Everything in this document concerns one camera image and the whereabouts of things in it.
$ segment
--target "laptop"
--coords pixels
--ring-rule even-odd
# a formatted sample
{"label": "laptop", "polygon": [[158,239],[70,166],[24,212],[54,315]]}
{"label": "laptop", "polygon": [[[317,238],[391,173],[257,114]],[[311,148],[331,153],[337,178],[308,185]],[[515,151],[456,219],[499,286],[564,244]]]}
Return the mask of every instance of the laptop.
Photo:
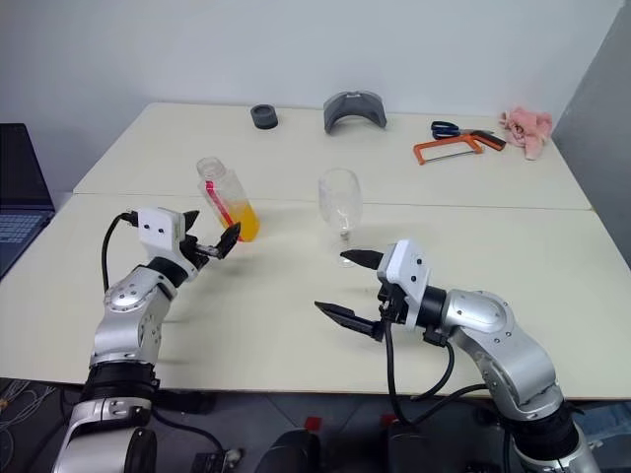
{"label": "laptop", "polygon": [[24,123],[0,123],[0,279],[55,209]]}

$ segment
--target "white table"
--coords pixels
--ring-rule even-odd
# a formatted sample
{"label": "white table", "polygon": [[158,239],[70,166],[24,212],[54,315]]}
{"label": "white table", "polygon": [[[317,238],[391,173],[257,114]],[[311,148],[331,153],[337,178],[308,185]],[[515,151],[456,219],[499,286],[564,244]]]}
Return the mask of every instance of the white table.
{"label": "white table", "polygon": [[357,173],[368,203],[589,209],[590,203],[552,142],[540,160],[522,149],[419,166],[412,147],[432,140],[430,124],[495,130],[496,118],[389,114],[386,130],[365,118],[324,133],[321,110],[279,108],[279,125],[258,130],[249,107],[149,105],[77,185],[77,193],[197,196],[195,163],[219,157],[234,168],[250,198],[317,199],[327,169]]}
{"label": "white table", "polygon": [[[164,387],[386,392],[385,347],[344,330],[314,300],[377,317],[375,273],[342,268],[328,250],[316,204],[253,201],[262,230],[228,259],[179,289],[157,365]],[[100,248],[111,217],[159,205],[203,212],[202,241],[221,232],[200,197],[75,195],[0,284],[0,375],[84,382],[103,314]],[[432,284],[485,289],[512,305],[548,351],[567,396],[631,397],[625,297],[631,273],[591,211],[366,205],[360,247],[401,237],[423,245]],[[109,248],[110,279],[146,261],[121,225]],[[425,390],[447,362],[420,333],[394,331],[397,387]],[[456,350],[443,392],[479,382]]]}

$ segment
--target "cable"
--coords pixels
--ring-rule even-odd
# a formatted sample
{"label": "cable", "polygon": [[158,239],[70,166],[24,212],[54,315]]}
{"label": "cable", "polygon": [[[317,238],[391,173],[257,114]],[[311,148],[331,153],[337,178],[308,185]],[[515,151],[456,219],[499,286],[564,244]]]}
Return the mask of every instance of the cable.
{"label": "cable", "polygon": [[111,238],[111,234],[113,234],[116,225],[124,216],[125,214],[118,214],[116,217],[114,217],[114,220],[112,220],[111,224],[109,224],[107,232],[105,232],[105,236],[103,238],[103,246],[101,247],[101,273],[103,275],[104,292],[109,289],[109,276],[107,274],[107,246],[109,245],[109,239]]}
{"label": "cable", "polygon": [[13,400],[18,397],[29,386],[30,381],[21,381],[14,379],[2,391],[0,395],[0,414],[4,411]]}
{"label": "cable", "polygon": [[79,401],[69,401],[67,394],[68,391],[72,392],[73,394],[81,394],[81,389],[73,391],[72,387],[68,387],[68,385],[63,385],[63,387],[60,386],[58,387],[58,389],[61,389],[61,400],[66,406],[75,407],[77,405]]}
{"label": "cable", "polygon": [[65,404],[65,390],[63,387],[60,387],[58,389],[59,391],[59,413],[61,414],[61,418],[65,419],[66,418],[66,408],[64,406]]}
{"label": "cable", "polygon": [[151,411],[151,414],[156,418],[158,422],[164,424],[167,427],[171,427],[174,429],[180,429],[181,431],[191,432],[193,434],[198,434],[199,436],[206,437],[209,439],[217,448],[217,451],[224,452],[224,447],[221,445],[221,442],[217,440],[215,436],[213,436],[210,432],[204,431],[202,429],[198,429],[192,426],[185,426],[184,424],[178,424],[177,422],[170,421],[169,419],[164,418],[158,411],[155,409]]}
{"label": "cable", "polygon": [[14,445],[13,436],[11,435],[11,433],[9,431],[2,431],[0,432],[0,446],[2,445],[2,441],[1,441],[2,435],[5,436],[8,442],[6,456],[3,456],[2,454],[0,454],[0,471],[5,471],[7,466],[11,464],[11,460],[13,460],[13,452],[14,452],[15,445]]}
{"label": "cable", "polygon": [[450,358],[449,358],[449,361],[447,362],[447,369],[445,370],[443,377],[441,377],[441,379],[436,384],[434,384],[433,387],[425,391],[423,394],[417,394],[415,396],[412,396],[410,398],[411,401],[417,402],[417,401],[423,401],[425,399],[429,399],[438,391],[443,389],[443,386],[447,384],[447,381],[450,379],[450,377],[452,376],[452,372],[454,371],[456,355],[454,354],[454,347],[452,347],[452,344],[450,342],[446,342],[445,348],[447,348]]}
{"label": "cable", "polygon": [[502,445],[502,462],[504,473],[511,473],[511,433],[504,430],[504,444]]}
{"label": "cable", "polygon": [[[398,420],[398,422],[400,422],[404,426],[412,426],[412,425],[420,424],[424,422],[426,419],[436,414],[441,409],[443,409],[450,402],[453,402],[457,398],[461,397],[463,394],[467,394],[469,392],[479,391],[479,390],[487,388],[486,384],[473,384],[471,386],[463,387],[459,389],[458,391],[454,391],[449,396],[444,397],[443,399],[438,401],[436,404],[434,404],[427,412],[423,413],[421,416],[417,417],[413,421],[410,421],[403,414],[401,405],[398,402],[398,398],[396,397],[396,386],[395,386],[395,381],[394,381],[394,347],[392,344],[391,322],[389,320],[385,320],[385,323],[384,323],[384,337],[386,338],[387,395],[390,399],[390,404],[392,405],[392,410],[394,411],[394,415],[396,416],[396,419]],[[451,346],[451,344],[448,345],[448,350],[450,350],[450,359],[451,359],[454,354],[454,348]],[[448,366],[448,369],[446,370],[446,374],[448,373],[449,375],[451,375],[451,370],[449,366]],[[447,382],[447,379],[449,379],[449,376],[443,375],[441,380],[436,385],[439,385],[441,382],[444,384],[445,382]],[[432,387],[427,392],[431,392],[435,388],[436,386]]]}
{"label": "cable", "polygon": [[386,370],[387,370],[387,395],[390,398],[392,410],[398,422],[404,426],[411,426],[412,423],[405,417],[401,405],[396,397],[396,386],[394,383],[394,347],[392,344],[392,322],[384,321],[384,336],[386,338]]}
{"label": "cable", "polygon": [[[43,400],[52,394],[55,391],[54,387],[46,387],[43,394],[38,394],[36,391],[32,389],[24,390],[19,389],[19,394],[30,394],[34,399],[31,403],[27,404],[15,417],[6,421],[0,421],[0,432],[9,429],[11,426],[15,426],[16,424],[20,424],[32,416],[35,411],[39,408]],[[11,399],[11,401],[15,400],[17,395],[9,396],[7,399]]]}
{"label": "cable", "polygon": [[54,426],[52,426],[52,429],[50,429],[46,433],[46,435],[41,438],[39,443],[34,448],[33,456],[29,458],[29,461],[27,461],[26,465],[24,466],[24,469],[22,470],[24,473],[29,473],[31,471],[31,469],[35,465],[35,462],[39,458],[39,455],[41,454],[41,452],[45,449],[45,447],[52,440],[52,438],[55,437],[57,432],[59,432],[59,429],[61,429],[68,422],[69,419],[70,419],[70,416],[67,416],[63,419],[59,419],[59,421],[57,421],[57,423]]}
{"label": "cable", "polygon": [[414,419],[414,421],[412,421],[412,423],[413,424],[420,424],[421,422],[424,422],[425,420],[427,420],[428,418],[430,418],[431,416],[436,414],[438,411],[443,409],[447,404],[449,404],[450,402],[454,401],[457,397],[461,397],[462,395],[467,394],[469,392],[481,391],[482,389],[488,389],[486,387],[486,384],[472,384],[471,386],[462,387],[458,391],[454,391],[449,396],[444,397],[443,399],[438,401],[436,404],[434,404],[430,408],[429,411],[421,414],[419,417]]}

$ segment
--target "plastic bottle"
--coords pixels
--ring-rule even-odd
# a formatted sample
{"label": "plastic bottle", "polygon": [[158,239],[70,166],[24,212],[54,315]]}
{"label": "plastic bottle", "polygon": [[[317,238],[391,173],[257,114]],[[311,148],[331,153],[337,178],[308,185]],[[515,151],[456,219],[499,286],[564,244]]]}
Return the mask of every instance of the plastic bottle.
{"label": "plastic bottle", "polygon": [[258,233],[258,218],[234,170],[226,169],[217,158],[204,158],[197,162],[197,172],[201,177],[199,190],[224,228],[241,222],[239,240],[252,241]]}

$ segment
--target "gray plastic part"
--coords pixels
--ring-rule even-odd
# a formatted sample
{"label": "gray plastic part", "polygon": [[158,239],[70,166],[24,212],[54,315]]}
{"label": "gray plastic part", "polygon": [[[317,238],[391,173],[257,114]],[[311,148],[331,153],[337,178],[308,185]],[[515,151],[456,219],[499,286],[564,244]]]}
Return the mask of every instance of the gray plastic part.
{"label": "gray plastic part", "polygon": [[341,92],[324,103],[324,131],[330,133],[337,120],[347,115],[368,118],[381,128],[386,127],[382,98],[368,91]]}

